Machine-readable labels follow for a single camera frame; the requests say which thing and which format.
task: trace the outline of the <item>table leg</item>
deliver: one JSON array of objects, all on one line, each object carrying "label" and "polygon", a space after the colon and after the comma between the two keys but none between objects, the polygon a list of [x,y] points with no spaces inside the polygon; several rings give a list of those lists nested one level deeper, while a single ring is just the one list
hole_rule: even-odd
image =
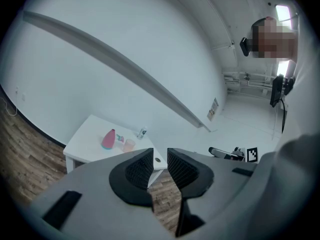
[{"label": "table leg", "polygon": [[148,183],[148,188],[151,186],[152,183],[155,182],[155,180],[160,176],[160,174],[163,172],[164,170],[154,170],[153,173],[151,174],[150,178],[149,178],[149,183]]},{"label": "table leg", "polygon": [[75,160],[66,156],[65,157],[65,165],[66,165],[66,172],[69,174],[75,168]]}]

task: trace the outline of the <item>clear cup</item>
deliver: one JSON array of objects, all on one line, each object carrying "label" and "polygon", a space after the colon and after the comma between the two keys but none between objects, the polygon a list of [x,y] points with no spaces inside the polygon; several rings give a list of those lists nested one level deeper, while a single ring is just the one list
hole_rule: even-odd
[{"label": "clear cup", "polygon": [[134,149],[135,145],[136,145],[136,143],[132,139],[127,138],[124,143],[124,146],[123,146],[123,152],[127,153],[127,152],[132,151]]}]

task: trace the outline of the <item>black baseboard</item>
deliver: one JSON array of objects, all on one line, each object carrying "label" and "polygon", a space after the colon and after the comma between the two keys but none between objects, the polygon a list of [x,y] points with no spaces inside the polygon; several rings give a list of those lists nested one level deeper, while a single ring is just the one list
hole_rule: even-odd
[{"label": "black baseboard", "polygon": [[[10,105],[16,109],[16,106],[12,103],[11,99],[9,99],[9,97],[7,96],[6,92],[4,91],[4,89],[2,88],[1,84],[0,84],[0,92],[4,95],[4,97],[6,98],[6,100],[10,103]],[[54,144],[57,144],[58,146],[65,148],[66,145],[61,143],[60,141],[57,141],[56,139],[50,137],[48,134],[46,134],[45,132],[43,132],[42,130],[40,130],[38,127],[36,127],[32,122],[30,122],[21,112],[19,109],[17,109],[17,114],[28,124],[30,125],[33,129],[35,129],[38,133],[40,133],[42,136],[44,136],[45,138],[47,138],[49,141],[53,142]]]}]

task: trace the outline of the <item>black monitor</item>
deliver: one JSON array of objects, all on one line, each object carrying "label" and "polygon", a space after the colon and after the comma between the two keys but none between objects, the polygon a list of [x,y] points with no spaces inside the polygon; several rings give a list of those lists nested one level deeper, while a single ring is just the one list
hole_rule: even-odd
[{"label": "black monitor", "polygon": [[272,81],[272,93],[270,105],[274,108],[281,98],[282,86],[283,86],[284,76],[282,74],[278,75]]}]

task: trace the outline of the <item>small can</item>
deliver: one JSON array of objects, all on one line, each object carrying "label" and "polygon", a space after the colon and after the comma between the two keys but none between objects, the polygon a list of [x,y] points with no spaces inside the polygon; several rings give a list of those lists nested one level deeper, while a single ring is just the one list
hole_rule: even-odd
[{"label": "small can", "polygon": [[139,132],[137,138],[138,138],[139,140],[141,140],[141,139],[145,136],[146,132],[147,132],[147,127],[143,127],[143,128],[141,129],[141,131]]}]

